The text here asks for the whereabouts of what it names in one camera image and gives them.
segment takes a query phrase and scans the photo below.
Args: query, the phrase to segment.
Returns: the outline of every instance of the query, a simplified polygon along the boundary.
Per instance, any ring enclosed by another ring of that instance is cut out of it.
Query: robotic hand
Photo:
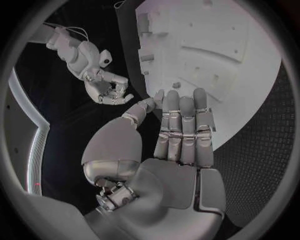
[[[142,140],[136,128],[155,108],[162,109],[155,158],[141,163]],[[160,90],[102,127],[82,157],[86,178],[102,187],[100,206],[86,216],[96,233],[104,233],[99,237],[213,239],[226,198],[222,176],[211,168],[212,131],[213,115],[202,88],[193,98],[179,98],[174,90],[164,96]],[[114,235],[119,229],[121,235]]]
[[[30,42],[46,44],[47,48],[57,51],[69,71],[84,81],[85,89],[94,102],[121,105],[134,97],[132,94],[124,97],[128,87],[127,78],[102,69],[112,62],[109,51],[99,53],[88,39],[79,41],[71,37],[66,27],[53,28],[43,24]]]

